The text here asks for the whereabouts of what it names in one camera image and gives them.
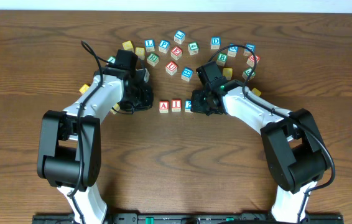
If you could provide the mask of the blue letter L block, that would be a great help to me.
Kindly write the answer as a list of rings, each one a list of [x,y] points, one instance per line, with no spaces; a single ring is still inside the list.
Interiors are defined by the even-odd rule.
[[[155,41],[154,39],[147,39],[144,41],[146,52],[154,52],[155,51]]]

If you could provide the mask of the red letter I block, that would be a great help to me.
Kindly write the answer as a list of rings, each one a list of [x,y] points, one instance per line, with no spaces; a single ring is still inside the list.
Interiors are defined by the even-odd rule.
[[[172,112],[181,112],[182,101],[181,100],[172,100],[171,110],[172,110]]]

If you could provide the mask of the red letter U block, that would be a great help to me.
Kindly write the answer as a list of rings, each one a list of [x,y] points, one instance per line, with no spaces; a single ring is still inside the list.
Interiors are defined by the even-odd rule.
[[[178,65],[173,61],[170,61],[165,66],[165,71],[171,76],[173,76],[177,72],[177,70],[178,70]]]

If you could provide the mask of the blue block top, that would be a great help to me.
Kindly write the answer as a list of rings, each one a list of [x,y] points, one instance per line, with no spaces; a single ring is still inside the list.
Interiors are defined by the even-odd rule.
[[[181,30],[176,31],[176,33],[174,35],[174,41],[176,43],[181,45],[184,42],[185,38],[186,38],[186,34],[183,31],[181,31]]]

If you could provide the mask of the red letter E block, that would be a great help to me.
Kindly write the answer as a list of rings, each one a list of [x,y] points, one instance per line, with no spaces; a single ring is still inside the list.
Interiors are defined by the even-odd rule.
[[[181,56],[183,55],[183,50],[178,47],[178,46],[175,46],[172,50],[171,50],[171,57],[174,59],[174,60],[178,60],[181,58]]]

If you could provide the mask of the yellow block top left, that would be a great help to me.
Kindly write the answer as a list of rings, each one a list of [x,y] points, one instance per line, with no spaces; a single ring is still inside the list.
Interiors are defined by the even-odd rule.
[[[134,52],[134,46],[130,40],[123,42],[122,45],[124,50]]]

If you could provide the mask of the blue letter S block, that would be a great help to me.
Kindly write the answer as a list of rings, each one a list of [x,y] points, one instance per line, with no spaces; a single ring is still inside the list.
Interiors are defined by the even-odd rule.
[[[231,44],[230,48],[228,49],[227,55],[229,57],[235,57],[238,53],[239,47],[236,44]]]

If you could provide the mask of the blue letter D block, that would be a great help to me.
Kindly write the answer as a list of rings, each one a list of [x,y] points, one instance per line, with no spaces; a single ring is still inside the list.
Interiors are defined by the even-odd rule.
[[[211,38],[211,49],[212,50],[217,50],[220,48],[221,45],[221,39],[220,37],[212,37]]]

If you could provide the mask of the green letter J block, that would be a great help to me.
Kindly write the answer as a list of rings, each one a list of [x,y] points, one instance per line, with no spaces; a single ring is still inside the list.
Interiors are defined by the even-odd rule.
[[[242,76],[245,80],[251,80],[255,77],[256,73],[252,70],[252,68],[247,68],[243,72]]]

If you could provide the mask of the blue number 2 block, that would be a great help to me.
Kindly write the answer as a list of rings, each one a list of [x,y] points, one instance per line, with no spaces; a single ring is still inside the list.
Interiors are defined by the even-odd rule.
[[[184,111],[186,113],[191,113],[192,102],[190,100],[185,100]]]

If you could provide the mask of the blue letter P block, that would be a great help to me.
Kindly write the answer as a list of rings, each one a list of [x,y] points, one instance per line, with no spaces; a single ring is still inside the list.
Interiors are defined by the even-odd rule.
[[[167,40],[161,40],[159,43],[159,52],[166,54],[169,51],[170,42]]]

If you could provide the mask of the yellow letter G block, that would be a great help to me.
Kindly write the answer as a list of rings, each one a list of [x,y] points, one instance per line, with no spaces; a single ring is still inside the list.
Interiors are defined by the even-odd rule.
[[[233,69],[232,68],[224,68],[223,69],[223,76],[227,79],[227,80],[231,80],[232,76],[233,76]]]

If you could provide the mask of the green number 4 block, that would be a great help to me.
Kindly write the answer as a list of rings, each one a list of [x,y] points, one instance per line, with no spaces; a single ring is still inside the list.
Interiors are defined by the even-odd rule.
[[[199,46],[197,42],[191,42],[188,44],[188,52],[190,55],[199,53]]]

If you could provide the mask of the yellow letter S block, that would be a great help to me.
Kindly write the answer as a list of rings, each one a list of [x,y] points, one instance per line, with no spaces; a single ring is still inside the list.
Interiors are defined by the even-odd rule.
[[[136,47],[135,54],[139,57],[139,59],[144,60],[146,56],[146,51],[144,47]]]

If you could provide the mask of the green letter B block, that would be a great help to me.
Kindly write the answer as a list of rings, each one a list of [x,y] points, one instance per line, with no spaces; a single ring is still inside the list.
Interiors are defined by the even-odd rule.
[[[216,64],[219,66],[224,67],[226,64],[226,61],[228,59],[228,56],[224,53],[219,53],[216,59]]]

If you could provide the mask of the yellow letter K block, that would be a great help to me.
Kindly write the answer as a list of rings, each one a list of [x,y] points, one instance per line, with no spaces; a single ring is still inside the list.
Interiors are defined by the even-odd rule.
[[[83,95],[84,93],[87,92],[87,90],[90,88],[88,84],[84,84],[80,89],[79,92]]]

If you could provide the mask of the green block near left gripper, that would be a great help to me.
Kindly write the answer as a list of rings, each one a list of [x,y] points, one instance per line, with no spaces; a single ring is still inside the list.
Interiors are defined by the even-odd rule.
[[[110,56],[110,58],[107,59],[107,62],[108,62],[108,63],[115,63],[115,61],[116,61],[116,58],[113,57],[113,56]]]

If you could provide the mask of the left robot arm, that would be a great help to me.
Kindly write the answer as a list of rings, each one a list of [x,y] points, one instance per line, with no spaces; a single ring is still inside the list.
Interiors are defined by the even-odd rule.
[[[125,114],[148,110],[154,95],[140,58],[118,50],[113,62],[99,67],[92,85],[62,111],[48,110],[40,131],[37,174],[60,191],[69,215],[35,215],[33,223],[104,223],[108,206],[96,184],[101,168],[101,123],[116,106]]]

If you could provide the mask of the green letter R block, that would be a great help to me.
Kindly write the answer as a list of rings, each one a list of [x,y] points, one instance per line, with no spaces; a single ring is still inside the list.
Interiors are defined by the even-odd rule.
[[[155,53],[150,53],[147,57],[147,63],[152,67],[155,67],[159,62],[159,56]]]

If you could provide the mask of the yellow letter O block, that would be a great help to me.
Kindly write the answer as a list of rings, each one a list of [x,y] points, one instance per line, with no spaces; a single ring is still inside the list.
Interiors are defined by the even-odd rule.
[[[120,110],[120,107],[119,107],[119,105],[116,103],[116,104],[111,108],[110,112],[111,112],[112,114],[116,114],[116,113],[119,112],[119,110]]]

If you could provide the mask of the red letter A block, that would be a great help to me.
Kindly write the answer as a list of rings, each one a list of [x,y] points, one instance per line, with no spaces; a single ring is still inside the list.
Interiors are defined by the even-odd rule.
[[[159,101],[159,112],[168,113],[169,112],[169,102],[168,101]]]

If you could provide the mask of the yellow block lower right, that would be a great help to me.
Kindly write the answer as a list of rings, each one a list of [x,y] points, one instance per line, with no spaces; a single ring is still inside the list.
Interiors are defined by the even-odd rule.
[[[251,92],[254,93],[256,96],[260,96],[261,95],[261,92],[257,88],[253,88],[251,90]]]

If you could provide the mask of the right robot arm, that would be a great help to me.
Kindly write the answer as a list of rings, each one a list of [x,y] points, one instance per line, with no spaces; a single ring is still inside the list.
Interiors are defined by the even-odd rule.
[[[335,179],[335,163],[312,114],[277,107],[255,95],[239,80],[227,80],[215,62],[197,68],[203,85],[192,93],[191,111],[228,114],[261,135],[272,178],[278,185],[271,215],[277,222],[307,220],[310,194]]]

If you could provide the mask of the blue letter H block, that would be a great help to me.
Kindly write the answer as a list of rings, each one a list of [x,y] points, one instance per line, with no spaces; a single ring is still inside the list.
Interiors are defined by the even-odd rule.
[[[189,82],[192,76],[193,76],[193,70],[188,67],[185,67],[182,71],[181,79]]]

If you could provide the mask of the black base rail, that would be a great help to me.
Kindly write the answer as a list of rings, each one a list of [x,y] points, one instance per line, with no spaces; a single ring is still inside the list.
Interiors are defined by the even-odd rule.
[[[269,213],[240,215],[138,215],[117,213],[107,215],[106,224],[217,224],[217,223],[277,223]],[[307,214],[302,224],[344,224],[342,215]]]

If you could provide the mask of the red letter M block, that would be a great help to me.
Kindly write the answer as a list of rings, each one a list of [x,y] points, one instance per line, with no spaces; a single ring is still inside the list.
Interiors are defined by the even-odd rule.
[[[247,64],[250,66],[250,67],[253,67],[255,66],[255,63],[258,63],[260,61],[260,57],[257,56],[257,55],[250,55],[247,59]]]

